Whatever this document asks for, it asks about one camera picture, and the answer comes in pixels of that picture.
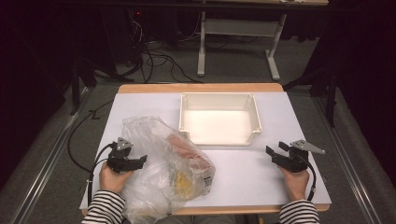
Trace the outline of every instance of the person's left hand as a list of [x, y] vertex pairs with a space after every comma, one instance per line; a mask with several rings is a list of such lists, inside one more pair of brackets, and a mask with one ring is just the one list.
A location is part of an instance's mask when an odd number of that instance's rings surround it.
[[117, 174], [112, 171], [105, 161], [102, 164], [102, 170], [99, 174], [100, 189], [107, 189], [115, 193], [121, 193], [126, 180], [134, 173], [128, 171], [122, 174]]

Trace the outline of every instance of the electrical cable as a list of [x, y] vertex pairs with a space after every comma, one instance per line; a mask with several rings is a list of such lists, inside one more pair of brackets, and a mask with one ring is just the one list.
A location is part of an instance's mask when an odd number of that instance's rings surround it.
[[142, 77], [143, 77], [143, 81], [144, 81], [144, 83], [147, 83], [147, 82], [149, 82], [149, 80], [148, 80], [148, 79], [146, 80], [146, 77], [145, 77], [145, 71], [144, 71], [144, 69], [143, 69], [143, 66], [141, 66], [141, 67], [140, 67], [140, 71], [141, 71], [141, 73], [142, 73]]
[[303, 157], [301, 157], [301, 156], [298, 156], [298, 157], [300, 158], [300, 160], [302, 160], [309, 167], [309, 169], [312, 171], [312, 175], [314, 176], [311, 190], [309, 191], [309, 195], [307, 198], [307, 200], [309, 202], [311, 202], [312, 198], [314, 197], [315, 191], [317, 190], [317, 174], [315, 173], [314, 167], [312, 166], [312, 164], [309, 161], [304, 160]]
[[146, 64], [147, 64], [148, 66], [158, 67], [158, 66], [161, 66], [161, 65], [163, 65], [163, 64], [166, 64], [166, 62], [169, 61], [168, 59], [166, 59], [166, 58], [164, 58], [164, 57], [156, 57], [156, 58], [157, 58], [157, 59], [163, 59], [163, 62], [161, 62], [161, 63], [159, 63], [159, 64], [154, 64], [154, 61], [152, 61], [151, 59], [147, 59], [147, 60], [146, 60]]
[[[166, 55], [166, 54], [164, 54], [164, 53], [162, 53], [162, 52], [160, 52], [160, 51], [154, 51], [154, 53], [150, 53], [150, 55], [151, 55], [152, 58], [162, 58], [162, 59], [165, 59], [165, 62], [164, 62], [164, 63], [170, 62], [170, 63], [172, 64], [172, 67], [171, 67], [171, 75], [172, 75], [172, 77], [173, 77], [177, 82], [203, 83], [202, 81], [199, 81], [199, 80], [193, 79], [193, 78], [191, 78], [191, 77], [188, 77], [188, 76], [185, 74], [183, 68], [182, 68], [171, 56]], [[178, 67], [178, 69], [180, 70], [182, 76], [185, 77], [186, 79], [188, 79], [189, 81], [183, 81], [183, 80], [180, 80], [180, 79], [178, 79], [178, 78], [175, 77], [175, 74], [174, 74], [174, 72], [173, 72], [175, 66]]]
[[[142, 26], [136, 21], [131, 21], [131, 24], [134, 25], [134, 33], [129, 34], [129, 37], [131, 38], [132, 48], [135, 49], [136, 54], [140, 54], [139, 57], [136, 59], [135, 66], [131, 70], [129, 70], [123, 74], [118, 74], [117, 72], [113, 72], [113, 71], [103, 67], [100, 64], [94, 63], [88, 59], [83, 59], [82, 61], [91, 68], [91, 70], [93, 71], [93, 74], [96, 77], [103, 78], [103, 79], [113, 78], [113, 79], [116, 79], [118, 81], [123, 81], [123, 82], [133, 82], [134, 81], [132, 78], [127, 78], [127, 76], [129, 76], [129, 75], [135, 73], [136, 71], [138, 71], [139, 69], [141, 69], [141, 66], [143, 65], [141, 51], [143, 50], [142, 48], [145, 45], [142, 43], [142, 39], [143, 39]], [[136, 36], [136, 34], [139, 34], [139, 37], [138, 37], [137, 41], [134, 41], [134, 37]], [[99, 71], [103, 72], [104, 74], [106, 74], [106, 76], [98, 74], [97, 72], [95, 72], [95, 70], [99, 70]]]
[[98, 155], [95, 158], [95, 162], [93, 163], [93, 166], [91, 168], [91, 174], [90, 174], [90, 178], [88, 180], [88, 206], [91, 204], [92, 201], [92, 182], [93, 182], [93, 177], [94, 174], [93, 172], [95, 171], [96, 166], [100, 163], [98, 162], [100, 156], [103, 154], [103, 152], [108, 148], [108, 147], [114, 147], [114, 144], [116, 144], [115, 142], [108, 144], [107, 146], [105, 146], [104, 148], [102, 148], [102, 150], [100, 150], [100, 152], [98, 153]]
[[207, 45], [207, 43], [206, 43], [207, 41], [205, 42], [205, 47], [207, 47], [209, 49], [222, 49], [225, 46], [227, 46], [227, 44], [230, 42], [229, 38], [225, 38], [225, 39], [226, 39], [225, 43], [223, 45], [219, 46], [219, 47], [210, 47], [209, 45]]
[[97, 163], [96, 163], [96, 166], [97, 166], [97, 165], [99, 165], [101, 162], [103, 162], [103, 161], [107, 161], [107, 160], [108, 160], [108, 158], [106, 158], [106, 159], [102, 159], [101, 161], [99, 161], [99, 162], [97, 162]]
[[[149, 49], [147, 49], [147, 54], [148, 54], [149, 58], [151, 59], [151, 64], [154, 64], [154, 61], [152, 59], [151, 53], [149, 52]], [[149, 80], [151, 79], [153, 69], [154, 69], [154, 67], [151, 66], [150, 67], [150, 72], [149, 72], [149, 75], [148, 75], [148, 79], [145, 80], [145, 84], [147, 84], [149, 82]]]
[[227, 36], [227, 38], [231, 42], [249, 44], [249, 43], [253, 43], [253, 42], [258, 41], [259, 39], [263, 39], [263, 36], [253, 36], [253, 38], [251, 40], [234, 39], [231, 36]]
[[158, 47], [158, 48], [156, 48], [156, 49], [151, 49], [151, 50], [157, 50], [157, 49], [161, 49], [162, 47], [163, 47], [163, 40], [153, 40], [153, 41], [150, 41], [150, 42], [148, 42], [148, 43], [146, 43], [146, 48], [147, 49], [149, 49], [149, 45], [151, 45], [151, 44], [156, 44], [156, 43], [158, 43], [158, 42], [161, 42], [161, 45]]
[[68, 138], [68, 140], [67, 140], [67, 153], [68, 153], [68, 155], [69, 155], [70, 160], [71, 160], [78, 168], [80, 168], [80, 169], [82, 169], [82, 170], [84, 170], [84, 171], [86, 171], [86, 172], [88, 172], [88, 173], [91, 173], [91, 170], [88, 169], [88, 168], [86, 168], [86, 167], [84, 167], [83, 165], [79, 164], [79, 163], [75, 160], [75, 158], [73, 157], [72, 152], [71, 152], [71, 147], [70, 147], [70, 145], [71, 145], [71, 139], [72, 139], [73, 135], [75, 134], [76, 130], [78, 129], [78, 127], [79, 127], [87, 118], [89, 118], [91, 115], [96, 114], [96, 112], [97, 112], [99, 109], [101, 109], [101, 108], [103, 108], [104, 106], [106, 106], [106, 105], [112, 103], [113, 101], [114, 101], [114, 100], [108, 101], [108, 102], [106, 102], [105, 104], [99, 106], [98, 108], [96, 108], [96, 109], [94, 109], [94, 110], [90, 110], [90, 113], [89, 113], [84, 119], [82, 119], [82, 121], [81, 121], [78, 125], [76, 125], [76, 127], [75, 127], [75, 128], [73, 129], [73, 131], [70, 133], [70, 136], [69, 136], [69, 138]]
[[198, 39], [197, 41], [194, 41], [194, 42], [192, 42], [192, 40], [196, 40], [198, 37], [200, 37], [200, 35], [197, 35], [197, 36], [195, 36], [194, 38], [191, 38], [191, 39], [189, 39], [189, 40], [180, 42], [180, 45], [187, 46], [187, 47], [197, 46], [197, 45], [199, 45], [199, 44], [201, 43], [201, 40]]
[[198, 37], [199, 35], [197, 35], [197, 36], [195, 36], [195, 37], [193, 37], [193, 36], [195, 35], [195, 33], [196, 33], [197, 30], [198, 30], [198, 26], [199, 26], [199, 22], [200, 22], [200, 21], [201, 21], [201, 12], [198, 13], [198, 20], [197, 20], [197, 22], [196, 22], [195, 29], [194, 29], [194, 31], [192, 32], [192, 34], [191, 34], [189, 37], [185, 38], [185, 39], [179, 40], [178, 42], [180, 43], [180, 42], [184, 42], [184, 41], [189, 41], [189, 40], [191, 40], [191, 39], [195, 39], [196, 37]]

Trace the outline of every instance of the wire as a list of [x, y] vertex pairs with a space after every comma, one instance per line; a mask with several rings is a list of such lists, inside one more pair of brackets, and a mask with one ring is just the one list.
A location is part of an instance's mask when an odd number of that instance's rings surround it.
[[107, 161], [107, 160], [108, 160], [108, 158], [102, 159], [101, 161], [99, 161], [99, 162], [96, 163], [96, 166], [99, 165], [101, 162]]
[[[167, 55], [167, 54], [164, 54], [164, 53], [162, 53], [162, 52], [160, 52], [160, 51], [154, 51], [154, 53], [150, 53], [150, 57], [152, 57], [152, 58], [162, 58], [162, 59], [165, 59], [164, 63], [162, 63], [162, 64], [165, 64], [166, 62], [170, 62], [170, 63], [172, 64], [172, 67], [171, 67], [171, 75], [172, 75], [172, 77], [173, 77], [177, 82], [182, 82], [182, 83], [183, 83], [183, 82], [203, 83], [202, 81], [199, 81], [199, 80], [193, 79], [193, 78], [191, 78], [191, 77], [188, 77], [188, 76], [185, 74], [183, 68], [182, 68], [171, 56], [169, 56], [169, 55]], [[174, 74], [174, 72], [173, 72], [175, 66], [178, 67], [178, 69], [180, 70], [182, 76], [185, 77], [186, 79], [188, 79], [189, 81], [180, 80], [180, 79], [178, 79], [177, 77], [175, 77], [175, 74]]]
[[161, 66], [161, 65], [163, 65], [163, 64], [166, 64], [166, 62], [168, 62], [169, 60], [167, 60], [166, 58], [162, 58], [162, 57], [156, 57], [157, 59], [163, 59], [163, 62], [161, 62], [161, 63], [158, 63], [158, 64], [154, 64], [154, 61], [151, 61], [150, 59], [147, 59], [146, 60], [146, 64], [148, 65], [148, 66], [152, 66], [152, 67], [158, 67], [158, 66]]
[[132, 23], [136, 24], [136, 29], [134, 29], [134, 34], [133, 35], [129, 35], [129, 37], [131, 37], [132, 42], [134, 43], [134, 35], [137, 32], [137, 28], [140, 28], [140, 36], [139, 36], [139, 41], [137, 42], [137, 44], [139, 44], [142, 41], [142, 36], [143, 36], [143, 29], [142, 26], [137, 23], [136, 21], [132, 21]]
[[90, 110], [90, 113], [89, 113], [78, 125], [76, 125], [76, 127], [75, 127], [75, 128], [73, 129], [73, 131], [70, 133], [70, 136], [69, 136], [69, 138], [68, 138], [68, 140], [67, 140], [67, 153], [68, 153], [68, 155], [69, 155], [70, 160], [71, 160], [77, 167], [79, 167], [80, 169], [82, 169], [82, 170], [84, 170], [84, 171], [86, 171], [86, 172], [88, 172], [88, 173], [91, 173], [91, 170], [88, 169], [88, 168], [86, 168], [86, 167], [84, 167], [83, 165], [79, 164], [79, 163], [75, 160], [75, 158], [73, 157], [73, 155], [72, 155], [72, 151], [71, 151], [71, 147], [70, 147], [72, 137], [73, 137], [73, 135], [75, 134], [75, 132], [76, 132], [76, 130], [78, 129], [78, 127], [79, 127], [87, 118], [89, 118], [91, 115], [94, 115], [99, 109], [101, 109], [101, 108], [103, 108], [104, 106], [106, 106], [106, 105], [112, 103], [113, 101], [114, 101], [114, 100], [111, 100], [111, 101], [106, 102], [105, 104], [99, 106], [98, 108], [96, 108], [96, 109], [94, 109], [94, 110]]
[[98, 155], [97, 155], [96, 158], [95, 158], [95, 162], [93, 163], [93, 166], [92, 166], [91, 171], [90, 171], [90, 178], [89, 178], [89, 180], [88, 180], [88, 205], [91, 204], [91, 200], [92, 200], [92, 182], [93, 182], [93, 177], [94, 177], [93, 172], [95, 171], [96, 166], [100, 163], [100, 162], [98, 162], [98, 160], [99, 160], [100, 156], [102, 155], [102, 153], [103, 153], [108, 147], [114, 146], [114, 144], [116, 144], [116, 143], [113, 142], [113, 143], [111, 143], [111, 144], [108, 144], [108, 145], [105, 146], [104, 148], [102, 148], [102, 150], [98, 153]]
[[205, 42], [205, 47], [207, 47], [207, 48], [209, 48], [209, 49], [222, 49], [222, 48], [224, 48], [225, 46], [227, 46], [227, 44], [230, 42], [230, 38], [225, 38], [225, 43], [224, 44], [222, 44], [221, 46], [219, 46], [219, 47], [210, 47], [208, 44], [207, 44], [207, 41]]
[[297, 155], [297, 156], [299, 157], [300, 160], [302, 160], [309, 167], [309, 169], [312, 171], [312, 175], [314, 176], [311, 190], [309, 191], [309, 195], [307, 198], [307, 200], [309, 202], [311, 202], [312, 198], [314, 197], [315, 191], [317, 190], [317, 174], [315, 173], [314, 167], [312, 166], [312, 164], [309, 161], [304, 160], [304, 158], [301, 157], [300, 155]]
[[198, 39], [197, 41], [195, 41], [198, 37], [200, 37], [200, 36], [198, 35], [198, 36], [196, 36], [196, 37], [194, 37], [194, 38], [191, 38], [191, 39], [189, 39], [189, 40], [180, 42], [180, 45], [187, 46], [187, 47], [197, 46], [197, 45], [199, 45], [199, 44], [201, 43], [201, 40], [200, 40], [200, 39]]
[[[92, 61], [90, 61], [90, 60], [88, 60], [88, 59], [82, 59], [82, 61], [83, 61], [87, 66], [89, 66], [89, 68], [93, 71], [93, 74], [94, 74], [96, 77], [101, 77], [101, 78], [114, 78], [114, 79], [116, 79], [116, 80], [125, 81], [125, 82], [133, 82], [133, 81], [134, 81], [133, 79], [127, 78], [126, 76], [129, 76], [129, 75], [133, 74], [134, 72], [136, 72], [137, 70], [139, 70], [139, 69], [140, 69], [140, 66], [141, 66], [141, 64], [142, 64], [142, 60], [139, 58], [138, 61], [137, 61], [137, 63], [136, 63], [136, 66], [135, 66], [134, 68], [132, 68], [131, 70], [129, 70], [129, 71], [123, 73], [123, 74], [118, 74], [118, 73], [113, 72], [113, 71], [111, 71], [111, 70], [109, 70], [109, 69], [103, 67], [102, 65], [99, 65], [99, 64], [97, 64], [97, 63], [94, 63], [94, 62], [92, 62]], [[99, 71], [103, 72], [104, 74], [108, 75], [109, 77], [103, 77], [103, 76], [97, 74], [97, 73], [95, 72], [95, 70], [99, 70]]]
[[[147, 54], [148, 54], [149, 58], [151, 59], [151, 64], [154, 64], [154, 61], [152, 59], [151, 53], [149, 52], [149, 49], [147, 49]], [[150, 67], [150, 71], [149, 71], [149, 75], [148, 75], [148, 79], [145, 80], [145, 84], [147, 84], [149, 82], [149, 80], [151, 79], [153, 69], [154, 69], [154, 67], [151, 66]]]
[[228, 36], [228, 39], [232, 42], [236, 42], [236, 43], [244, 43], [244, 44], [249, 44], [249, 43], [253, 43], [256, 42], [260, 39], [263, 39], [263, 36], [253, 36], [251, 40], [241, 40], [241, 39], [234, 39], [230, 36]]
[[150, 42], [146, 43], [147, 49], [149, 50], [149, 45], [156, 44], [156, 43], [159, 43], [159, 42], [161, 42], [161, 45], [158, 48], [151, 49], [151, 50], [161, 49], [163, 47], [163, 42], [164, 42], [163, 40], [153, 40], [153, 41], [150, 41]]
[[195, 39], [196, 37], [198, 37], [199, 35], [197, 35], [197, 36], [195, 36], [195, 37], [193, 37], [193, 36], [195, 35], [195, 33], [196, 33], [197, 30], [198, 30], [198, 26], [199, 26], [199, 22], [200, 22], [200, 21], [201, 21], [201, 12], [198, 13], [198, 20], [197, 20], [197, 23], [196, 23], [196, 25], [195, 25], [195, 29], [194, 29], [194, 31], [192, 32], [192, 34], [191, 34], [189, 37], [185, 38], [185, 39], [179, 40], [178, 42], [189, 41], [189, 40], [191, 40], [191, 39]]

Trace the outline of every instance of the metal rail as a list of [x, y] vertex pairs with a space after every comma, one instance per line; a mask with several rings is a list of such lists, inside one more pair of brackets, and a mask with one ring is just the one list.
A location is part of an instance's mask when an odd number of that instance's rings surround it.
[[78, 115], [81, 112], [81, 108], [87, 103], [89, 96], [91, 96], [92, 91], [88, 88], [84, 88], [82, 91], [82, 104], [78, 108], [78, 111], [75, 113], [74, 116], [70, 118], [67, 122], [64, 129], [61, 131], [60, 135], [55, 141], [54, 146], [52, 147], [49, 156], [47, 157], [46, 161], [44, 162], [43, 167], [40, 170], [40, 173], [37, 175], [34, 183], [29, 188], [27, 194], [25, 195], [23, 202], [20, 204], [19, 208], [17, 209], [14, 218], [10, 223], [26, 223], [27, 219], [29, 218], [30, 214], [32, 213], [35, 204], [37, 203], [44, 187], [46, 187], [47, 182], [50, 179], [50, 175], [55, 168], [59, 158], [62, 155], [62, 148], [64, 142], [67, 140], [70, 132], [73, 128], [75, 121], [78, 119]]
[[349, 185], [355, 194], [355, 197], [361, 207], [361, 211], [364, 214], [364, 217], [367, 220], [367, 223], [380, 224], [382, 223], [379, 219], [378, 214], [371, 203], [370, 197], [366, 191], [366, 188], [361, 182], [358, 174], [353, 167], [351, 160], [349, 159], [346, 150], [344, 149], [341, 140], [337, 134], [337, 131], [331, 126], [325, 116], [325, 107], [323, 102], [320, 101], [318, 97], [313, 98], [313, 102], [315, 107], [319, 110], [319, 114], [323, 119], [323, 122], [326, 124], [327, 129], [329, 130], [330, 136], [332, 137], [332, 141], [335, 143], [336, 154], [338, 156], [339, 161], [341, 162], [341, 168], [344, 170], [346, 175], [346, 179], [349, 182]]

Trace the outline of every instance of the white metal frame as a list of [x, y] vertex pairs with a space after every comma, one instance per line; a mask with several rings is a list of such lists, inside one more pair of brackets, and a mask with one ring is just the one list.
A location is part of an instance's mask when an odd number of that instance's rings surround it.
[[206, 13], [202, 12], [201, 17], [201, 46], [198, 56], [198, 77], [205, 75], [205, 35], [250, 35], [266, 36], [273, 38], [271, 49], [265, 51], [265, 56], [270, 67], [272, 79], [280, 80], [276, 68], [274, 54], [283, 26], [285, 25], [286, 14], [282, 14], [279, 21], [237, 21], [237, 20], [216, 20], [206, 19]]

